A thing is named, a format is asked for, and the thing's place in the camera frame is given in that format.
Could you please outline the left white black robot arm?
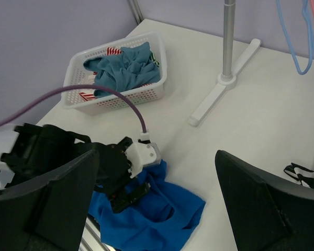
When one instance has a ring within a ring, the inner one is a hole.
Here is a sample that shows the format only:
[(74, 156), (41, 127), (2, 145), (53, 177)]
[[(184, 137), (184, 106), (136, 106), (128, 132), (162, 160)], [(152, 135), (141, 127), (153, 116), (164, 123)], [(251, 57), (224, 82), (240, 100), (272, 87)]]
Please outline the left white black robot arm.
[(0, 160), (13, 171), (13, 185), (31, 180), (52, 171), (88, 151), (99, 154), (98, 172), (92, 190), (106, 196), (113, 213), (120, 213), (147, 195), (147, 181), (129, 188), (137, 179), (130, 176), (133, 166), (125, 151), (133, 140), (124, 137), (119, 143), (92, 142), (87, 135), (65, 131), (54, 125), (42, 127), (25, 123), (14, 128), (18, 137), (10, 152), (2, 153)]

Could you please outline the black white striped tank top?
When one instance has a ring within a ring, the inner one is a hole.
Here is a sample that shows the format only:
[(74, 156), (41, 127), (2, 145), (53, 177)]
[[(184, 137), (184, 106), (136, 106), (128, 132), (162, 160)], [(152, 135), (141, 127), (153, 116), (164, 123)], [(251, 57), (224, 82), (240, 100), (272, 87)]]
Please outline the black white striped tank top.
[(314, 189), (314, 170), (307, 169), (295, 163), (284, 168), (284, 173), (294, 179), (298, 184)]

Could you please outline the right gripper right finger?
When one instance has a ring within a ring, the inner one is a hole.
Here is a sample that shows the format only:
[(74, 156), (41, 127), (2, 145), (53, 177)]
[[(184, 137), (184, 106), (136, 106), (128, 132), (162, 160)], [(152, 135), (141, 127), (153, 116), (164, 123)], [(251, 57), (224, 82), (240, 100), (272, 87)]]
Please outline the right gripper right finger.
[(314, 189), (223, 150), (215, 166), (238, 250), (314, 250)]

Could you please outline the light blue hanger of teal top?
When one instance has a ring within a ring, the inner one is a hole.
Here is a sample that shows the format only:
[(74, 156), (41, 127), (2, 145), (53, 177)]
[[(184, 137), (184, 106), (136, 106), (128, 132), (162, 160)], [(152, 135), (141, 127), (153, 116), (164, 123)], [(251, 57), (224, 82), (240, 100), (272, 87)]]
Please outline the light blue hanger of teal top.
[(312, 66), (312, 62), (313, 62), (313, 48), (312, 48), (312, 26), (311, 26), (311, 22), (307, 16), (307, 7), (304, 7), (302, 9), (302, 16), (304, 17), (305, 23), (306, 23), (306, 27), (307, 27), (307, 39), (308, 39), (308, 53), (309, 53), (309, 57), (308, 57), (308, 63), (306, 65), (306, 68), (304, 70), (301, 69), (298, 59), (297, 59), (297, 55), (294, 49), (294, 46), (291, 42), (291, 38), (288, 34), (286, 25), (285, 25), (285, 21), (284, 21), (284, 17), (283, 17), (283, 13), (282, 13), (282, 7), (281, 7), (281, 3), (280, 0), (276, 0), (276, 6), (277, 6), (277, 12), (278, 12), (278, 16), (279, 16), (279, 20), (281, 23), (281, 27), (282, 27), (282, 31), (283, 34), (285, 36), (285, 40), (287, 42), (288, 48), (289, 48), (289, 52), (293, 58), (293, 62), (294, 65), (296, 67), (297, 73), (299, 75), (305, 75), (309, 72), (311, 66)]

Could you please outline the green striped tank top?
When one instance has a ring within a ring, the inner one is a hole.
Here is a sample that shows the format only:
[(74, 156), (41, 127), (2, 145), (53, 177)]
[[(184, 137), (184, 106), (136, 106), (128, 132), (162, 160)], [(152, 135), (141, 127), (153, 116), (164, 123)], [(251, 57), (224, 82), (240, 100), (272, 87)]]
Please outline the green striped tank top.
[(156, 56), (153, 52), (151, 52), (150, 54), (150, 60), (157, 66), (159, 67), (160, 66), (160, 63), (159, 61), (156, 59)]

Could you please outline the royal blue tank top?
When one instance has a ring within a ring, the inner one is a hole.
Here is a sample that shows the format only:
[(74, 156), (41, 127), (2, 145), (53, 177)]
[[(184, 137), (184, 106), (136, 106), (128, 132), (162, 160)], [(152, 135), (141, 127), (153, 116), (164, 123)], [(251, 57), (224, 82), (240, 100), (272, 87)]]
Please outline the royal blue tank top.
[(199, 225), (205, 201), (165, 180), (167, 163), (145, 168), (130, 183), (132, 191), (143, 182), (149, 192), (120, 213), (113, 213), (102, 193), (94, 192), (89, 214), (100, 228), (100, 240), (119, 250), (181, 250)]

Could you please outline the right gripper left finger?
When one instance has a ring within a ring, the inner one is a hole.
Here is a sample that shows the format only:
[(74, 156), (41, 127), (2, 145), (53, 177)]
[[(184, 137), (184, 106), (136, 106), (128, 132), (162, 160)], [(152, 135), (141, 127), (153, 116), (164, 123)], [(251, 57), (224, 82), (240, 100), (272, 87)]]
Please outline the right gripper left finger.
[(0, 250), (78, 250), (98, 172), (89, 151), (0, 190)]

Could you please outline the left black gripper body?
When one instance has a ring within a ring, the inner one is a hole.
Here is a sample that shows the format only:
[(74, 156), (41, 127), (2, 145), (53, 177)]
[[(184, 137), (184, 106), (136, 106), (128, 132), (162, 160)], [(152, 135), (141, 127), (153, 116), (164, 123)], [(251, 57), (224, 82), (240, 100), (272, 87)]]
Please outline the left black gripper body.
[(150, 190), (147, 182), (143, 182), (131, 192), (126, 190), (127, 185), (137, 181), (135, 177), (130, 177), (131, 161), (125, 155), (125, 150), (131, 145), (133, 140), (127, 136), (117, 144), (97, 145), (100, 157), (94, 191), (106, 196), (113, 213), (122, 212)]

